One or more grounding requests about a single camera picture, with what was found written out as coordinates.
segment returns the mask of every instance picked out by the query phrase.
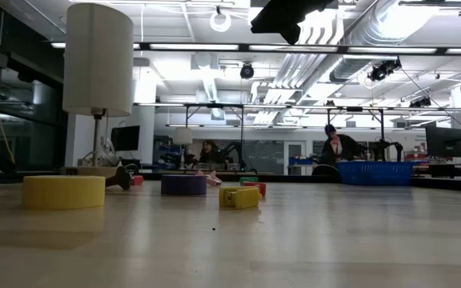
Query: man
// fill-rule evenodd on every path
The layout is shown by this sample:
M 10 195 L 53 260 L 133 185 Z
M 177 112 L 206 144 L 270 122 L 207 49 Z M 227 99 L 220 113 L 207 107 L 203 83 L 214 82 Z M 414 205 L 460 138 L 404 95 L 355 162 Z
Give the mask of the man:
M 328 139 L 321 152 L 320 164 L 337 166 L 337 162 L 346 160 L 352 161 L 355 156 L 361 154 L 359 144 L 350 136 L 337 134 L 332 125 L 325 126 L 325 134 Z

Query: white lampshade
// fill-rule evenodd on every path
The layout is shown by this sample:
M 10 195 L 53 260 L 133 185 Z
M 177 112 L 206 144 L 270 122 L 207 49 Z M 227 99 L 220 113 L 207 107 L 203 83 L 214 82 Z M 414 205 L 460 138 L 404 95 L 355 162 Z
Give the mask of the white lampshade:
M 133 22 L 108 6 L 81 3 L 67 10 L 63 109 L 92 115 L 106 109 L 129 116 L 133 105 Z
M 174 144 L 190 145 L 193 144 L 193 135 L 191 129 L 187 127 L 179 127 L 175 129 Z

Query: person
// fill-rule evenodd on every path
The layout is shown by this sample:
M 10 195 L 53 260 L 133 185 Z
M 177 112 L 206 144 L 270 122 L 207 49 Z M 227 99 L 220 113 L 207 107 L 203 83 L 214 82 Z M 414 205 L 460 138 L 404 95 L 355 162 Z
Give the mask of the person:
M 216 146 L 216 143 L 212 140 L 205 140 L 202 143 L 202 150 L 200 151 L 200 159 L 198 160 L 201 163 L 214 163 L 214 164 L 224 164 L 225 160 L 220 154 L 220 149 Z
M 323 145 L 320 164 L 337 166 L 337 162 L 352 161 L 355 156 L 361 154 L 359 144 L 350 136 L 337 134 L 335 127 L 331 124 L 325 126 L 325 134 L 328 139 Z

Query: yellow block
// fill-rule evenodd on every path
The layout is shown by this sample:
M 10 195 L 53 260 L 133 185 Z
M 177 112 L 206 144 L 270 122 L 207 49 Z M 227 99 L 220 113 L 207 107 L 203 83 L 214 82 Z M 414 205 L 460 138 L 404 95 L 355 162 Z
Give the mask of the yellow block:
M 27 209 L 78 209 L 104 205 L 105 178 L 97 176 L 28 176 L 22 185 Z
M 257 207 L 261 194 L 258 187 L 222 187 L 220 188 L 220 207 L 245 209 Z

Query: computer monitor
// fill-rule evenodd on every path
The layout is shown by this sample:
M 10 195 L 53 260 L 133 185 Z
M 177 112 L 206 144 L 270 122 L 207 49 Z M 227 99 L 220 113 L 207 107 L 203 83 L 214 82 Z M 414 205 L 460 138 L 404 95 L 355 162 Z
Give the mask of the computer monitor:
M 426 127 L 428 156 L 461 157 L 461 129 Z
M 134 151 L 138 149 L 140 126 L 113 128 L 111 141 L 115 151 Z

